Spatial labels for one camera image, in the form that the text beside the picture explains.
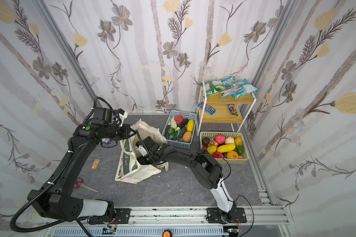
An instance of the scissors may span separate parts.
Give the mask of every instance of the scissors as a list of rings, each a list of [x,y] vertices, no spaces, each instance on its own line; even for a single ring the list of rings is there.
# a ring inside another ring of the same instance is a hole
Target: scissors
[[[94,192],[97,192],[95,189],[93,189],[92,187],[88,186],[88,185],[85,185],[83,183],[83,179],[81,177],[78,177],[77,180],[75,181],[75,184],[74,184],[74,189],[77,189],[77,188],[80,188],[80,187],[84,187],[84,188],[87,188],[88,190],[91,190],[91,191],[94,191]]]

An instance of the light green basket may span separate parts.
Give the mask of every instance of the light green basket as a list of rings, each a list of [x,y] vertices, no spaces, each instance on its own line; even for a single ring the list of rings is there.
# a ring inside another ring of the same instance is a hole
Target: light green basket
[[[208,137],[214,139],[218,134],[223,134],[225,138],[231,136],[233,138],[241,137],[242,143],[244,144],[244,137],[239,132],[200,132],[200,148],[203,148],[202,138]],[[244,153],[242,154],[243,159],[227,159],[224,158],[229,164],[242,164],[249,160],[249,154],[244,146]],[[225,164],[226,162],[221,158],[215,158],[217,162]]]

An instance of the wall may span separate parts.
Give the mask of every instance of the wall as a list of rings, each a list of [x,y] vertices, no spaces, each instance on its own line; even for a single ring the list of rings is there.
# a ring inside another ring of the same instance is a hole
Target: wall
[[[128,112],[196,111],[201,79],[252,80],[286,1],[45,1],[95,93]]]
[[[356,0],[299,1],[247,125],[296,236],[356,236]]]
[[[32,2],[0,1],[0,236],[14,234],[11,216],[50,177],[90,111],[79,83]],[[29,208],[19,225],[44,221]]]

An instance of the gray floor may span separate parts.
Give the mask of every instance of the gray floor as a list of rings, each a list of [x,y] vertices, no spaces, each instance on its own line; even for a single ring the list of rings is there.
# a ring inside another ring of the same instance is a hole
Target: gray floor
[[[142,119],[150,126],[164,129],[168,115],[131,115],[125,120],[133,125]],[[230,124],[203,124],[202,131],[231,132]],[[193,138],[190,150],[200,149],[199,136]],[[152,206],[216,206],[211,192],[201,186],[189,168],[169,163],[169,170],[162,170],[160,174],[139,182],[130,184],[115,181],[117,165],[119,163],[120,145],[105,149],[100,146],[91,153],[79,177],[84,183],[93,187],[99,193],[79,188],[72,196],[84,199],[104,199],[113,201],[115,206],[152,207]],[[93,161],[100,159],[99,168],[91,169]],[[227,176],[229,167],[223,164],[223,174]],[[236,198],[239,194],[245,196],[253,206],[260,206],[256,181],[249,161],[243,164],[232,164],[231,175],[224,181],[229,194]],[[238,205],[247,206],[248,203],[240,197]]]

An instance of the orange button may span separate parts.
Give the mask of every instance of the orange button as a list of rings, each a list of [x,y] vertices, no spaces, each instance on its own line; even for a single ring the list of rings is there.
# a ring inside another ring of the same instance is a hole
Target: orange button
[[[170,232],[168,230],[166,230],[163,234],[163,237],[171,237]]]

